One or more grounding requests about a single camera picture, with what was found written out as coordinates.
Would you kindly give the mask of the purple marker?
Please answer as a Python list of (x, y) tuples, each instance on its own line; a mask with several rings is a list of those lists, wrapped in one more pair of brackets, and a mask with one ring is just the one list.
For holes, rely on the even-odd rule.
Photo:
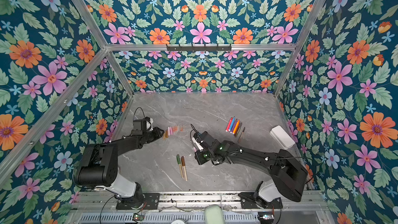
[(236, 125), (237, 121), (238, 121), (238, 119), (236, 118), (236, 119), (235, 119), (234, 126), (233, 126), (233, 129), (232, 129), (232, 132), (233, 132), (233, 130), (234, 130), (234, 128), (235, 128), (235, 125)]

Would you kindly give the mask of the brown pen clear grip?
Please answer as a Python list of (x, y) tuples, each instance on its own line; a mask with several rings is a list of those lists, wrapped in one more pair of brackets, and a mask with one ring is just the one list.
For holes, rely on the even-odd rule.
[(242, 124), (243, 124), (243, 122), (240, 122), (240, 123), (239, 123), (239, 126), (238, 126), (238, 128), (237, 128), (237, 130), (236, 130), (236, 132), (235, 132), (235, 137), (238, 136), (239, 131), (241, 130)]

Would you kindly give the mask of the tan cap brown pen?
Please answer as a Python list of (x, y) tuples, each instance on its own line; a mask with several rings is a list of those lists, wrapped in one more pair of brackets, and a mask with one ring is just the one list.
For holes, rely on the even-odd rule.
[(239, 136), (239, 139), (238, 139), (238, 143), (240, 143), (240, 142), (243, 140), (243, 136), (244, 136), (244, 133), (245, 133), (245, 129), (246, 129), (246, 127), (244, 127), (243, 130), (241, 131), (240, 136)]

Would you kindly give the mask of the brown cap beige pen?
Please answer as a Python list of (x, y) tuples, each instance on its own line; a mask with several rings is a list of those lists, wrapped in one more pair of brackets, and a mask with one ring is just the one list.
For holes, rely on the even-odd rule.
[(183, 178), (185, 179), (185, 181), (188, 181), (188, 174), (187, 174), (184, 156), (181, 157), (181, 165), (182, 165), (182, 171), (183, 171)]

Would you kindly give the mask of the blue marker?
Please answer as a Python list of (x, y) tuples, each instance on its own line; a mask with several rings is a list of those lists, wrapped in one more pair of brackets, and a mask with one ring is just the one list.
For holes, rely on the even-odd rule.
[(231, 133), (232, 132), (232, 129), (233, 129), (233, 126), (234, 126), (234, 123), (235, 123), (235, 117), (233, 117), (233, 119), (232, 119), (232, 121), (231, 121), (231, 123), (230, 123), (230, 125), (229, 125), (229, 129), (228, 129), (228, 131)]

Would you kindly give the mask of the orange marker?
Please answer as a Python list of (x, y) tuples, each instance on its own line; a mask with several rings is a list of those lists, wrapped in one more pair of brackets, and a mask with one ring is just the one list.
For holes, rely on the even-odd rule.
[(237, 132), (237, 129), (238, 129), (239, 125), (240, 125), (240, 120), (238, 120), (237, 123), (236, 123), (236, 125), (235, 125), (235, 128), (234, 128), (234, 130), (233, 130), (233, 132), (232, 132), (233, 135), (236, 135), (236, 132)]

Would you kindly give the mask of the pink highlighter marker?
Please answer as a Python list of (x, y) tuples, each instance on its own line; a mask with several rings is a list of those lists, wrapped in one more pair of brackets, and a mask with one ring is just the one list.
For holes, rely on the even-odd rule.
[(231, 117), (231, 119), (229, 120), (229, 123), (228, 123), (228, 125), (226, 127), (226, 132), (230, 131), (230, 126), (231, 126), (231, 123), (233, 122), (233, 119), (234, 119), (234, 117)]

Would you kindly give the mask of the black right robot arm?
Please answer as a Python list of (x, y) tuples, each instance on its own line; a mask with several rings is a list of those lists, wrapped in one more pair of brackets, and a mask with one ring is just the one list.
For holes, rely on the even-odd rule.
[(269, 175), (271, 179), (260, 182), (254, 193), (254, 200), (258, 204), (281, 197), (301, 202), (308, 172), (289, 151), (281, 149), (279, 152), (263, 152), (248, 149), (232, 141), (219, 142), (207, 132), (194, 134), (191, 143), (196, 148), (195, 159), (199, 165), (208, 161), (214, 166), (223, 163), (240, 164)]

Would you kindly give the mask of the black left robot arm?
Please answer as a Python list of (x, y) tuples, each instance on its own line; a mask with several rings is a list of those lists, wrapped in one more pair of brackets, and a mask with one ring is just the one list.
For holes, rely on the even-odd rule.
[(164, 130), (155, 127), (147, 131), (132, 131), (131, 135), (109, 143), (87, 145), (73, 173), (74, 183), (83, 188), (101, 188), (114, 194), (118, 210), (141, 208), (146, 202), (141, 185), (121, 175), (118, 158), (157, 141), (164, 134)]

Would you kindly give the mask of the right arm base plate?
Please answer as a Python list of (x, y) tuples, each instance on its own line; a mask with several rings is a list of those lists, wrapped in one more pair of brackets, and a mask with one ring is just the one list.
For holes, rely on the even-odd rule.
[(255, 192), (241, 192), (238, 194), (242, 209), (282, 209), (283, 204), (281, 198), (277, 198), (272, 202), (267, 202), (260, 198)]

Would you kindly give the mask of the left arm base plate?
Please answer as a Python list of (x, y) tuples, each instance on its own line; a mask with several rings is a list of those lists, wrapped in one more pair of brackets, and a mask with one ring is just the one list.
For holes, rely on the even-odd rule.
[(136, 194), (130, 198), (118, 200), (116, 210), (154, 210), (160, 203), (159, 193)]

